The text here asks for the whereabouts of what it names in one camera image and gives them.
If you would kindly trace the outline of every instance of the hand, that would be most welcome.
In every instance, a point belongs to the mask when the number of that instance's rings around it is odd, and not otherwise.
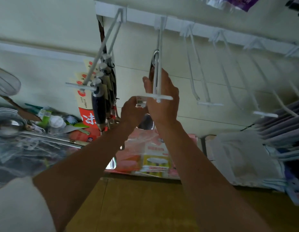
[[[154,70],[152,69],[149,74],[150,78],[152,78],[153,73]],[[147,77],[143,77],[143,83],[146,93],[152,93],[152,81]],[[172,84],[168,73],[163,69],[161,73],[161,94],[172,96],[173,100],[161,99],[161,102],[158,103],[153,98],[147,98],[146,102],[148,111],[156,126],[159,124],[173,124],[176,121],[179,103],[178,88]]]
[[[147,108],[136,107],[136,97],[133,96],[122,107],[120,123],[128,125],[132,132],[141,123],[146,113],[148,113]]]

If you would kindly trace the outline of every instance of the mesh strainer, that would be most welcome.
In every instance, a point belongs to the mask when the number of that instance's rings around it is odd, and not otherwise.
[[[20,87],[17,77],[0,68],[0,95],[13,96],[20,91]]]

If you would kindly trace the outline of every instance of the left hand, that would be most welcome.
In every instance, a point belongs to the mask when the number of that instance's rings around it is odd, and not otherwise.
[[[147,107],[136,107],[136,97],[133,96],[122,107],[120,122],[128,125],[133,131],[141,123],[146,113],[148,113]]]

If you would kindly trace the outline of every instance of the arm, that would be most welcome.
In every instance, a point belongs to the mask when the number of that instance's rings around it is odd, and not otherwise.
[[[135,106],[136,98],[132,97],[124,104],[117,127],[33,178],[57,231],[64,230],[120,146],[142,121],[146,109]]]
[[[143,81],[146,92],[151,93],[151,82],[146,77]],[[271,231],[176,120],[178,89],[164,70],[162,94],[170,95],[174,100],[157,103],[154,99],[148,99],[148,110],[194,207],[198,226],[202,231]]]

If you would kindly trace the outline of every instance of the cloth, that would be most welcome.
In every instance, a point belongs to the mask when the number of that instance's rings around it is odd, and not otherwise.
[[[56,232],[46,201],[30,177],[0,189],[0,232]]]

